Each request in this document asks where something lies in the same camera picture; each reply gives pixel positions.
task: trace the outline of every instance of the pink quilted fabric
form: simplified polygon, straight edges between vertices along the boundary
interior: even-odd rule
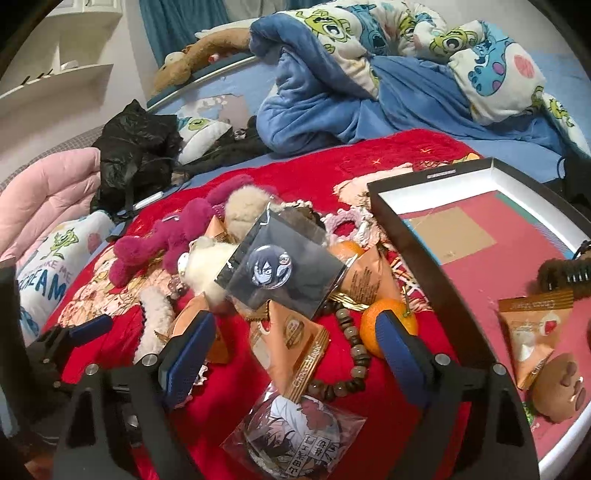
[[[17,175],[0,195],[0,260],[26,261],[58,224],[88,215],[99,168],[91,147],[48,155]]]

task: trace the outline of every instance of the brown plush toy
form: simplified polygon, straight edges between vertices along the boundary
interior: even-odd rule
[[[206,35],[197,43],[186,47],[176,61],[165,63],[154,77],[154,91],[156,95],[166,87],[182,85],[189,80],[191,73],[208,65],[208,58],[214,53],[220,55],[248,51],[251,39],[249,28],[228,28]]]
[[[572,353],[563,353],[542,369],[531,399],[538,412],[560,423],[583,407],[586,393],[583,377]]]

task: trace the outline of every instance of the blue gripper pad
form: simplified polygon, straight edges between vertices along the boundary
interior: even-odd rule
[[[158,382],[169,409],[187,398],[215,337],[216,319],[211,312],[202,310],[187,330],[171,338],[160,353]]]
[[[375,334],[388,366],[407,401],[424,408],[430,400],[427,379],[415,360],[414,349],[407,345],[407,342],[421,340],[412,338],[392,312],[382,312],[378,315]]]
[[[110,332],[112,327],[113,319],[109,315],[103,314],[89,322],[69,329],[68,334],[70,335],[72,344],[74,346],[80,346]]]

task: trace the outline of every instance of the silver screw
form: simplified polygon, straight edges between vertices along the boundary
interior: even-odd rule
[[[97,373],[99,371],[99,366],[97,364],[90,364],[88,367],[86,367],[86,369],[84,370],[84,372],[86,373],[86,375],[94,375],[95,373]]]
[[[449,365],[452,362],[452,359],[449,358],[445,353],[438,353],[435,355],[435,361],[442,366]]]
[[[505,375],[507,373],[507,369],[501,364],[495,364],[492,367],[492,371],[497,375]]]
[[[158,361],[158,355],[154,355],[153,353],[149,353],[142,358],[142,365],[145,367],[151,367]]]
[[[130,415],[127,418],[127,423],[135,429],[139,427],[138,417],[136,415]]]

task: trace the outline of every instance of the gray checkered fabric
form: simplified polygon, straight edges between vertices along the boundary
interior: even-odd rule
[[[20,172],[25,170],[30,165],[33,165],[37,160],[41,160],[52,153],[58,152],[65,152],[66,150],[74,150],[76,148],[86,148],[90,147],[97,138],[100,137],[100,134],[103,131],[103,125],[100,127],[93,128],[92,130],[88,130],[88,132],[84,132],[83,134],[77,135],[69,140],[66,140],[59,145],[56,145],[53,148],[43,152],[41,155],[36,156],[33,158],[29,163],[22,165],[14,172],[10,174],[10,176],[5,179],[2,183],[0,183],[0,193],[4,191],[4,189],[8,186],[8,184],[12,181],[14,177],[16,177]]]

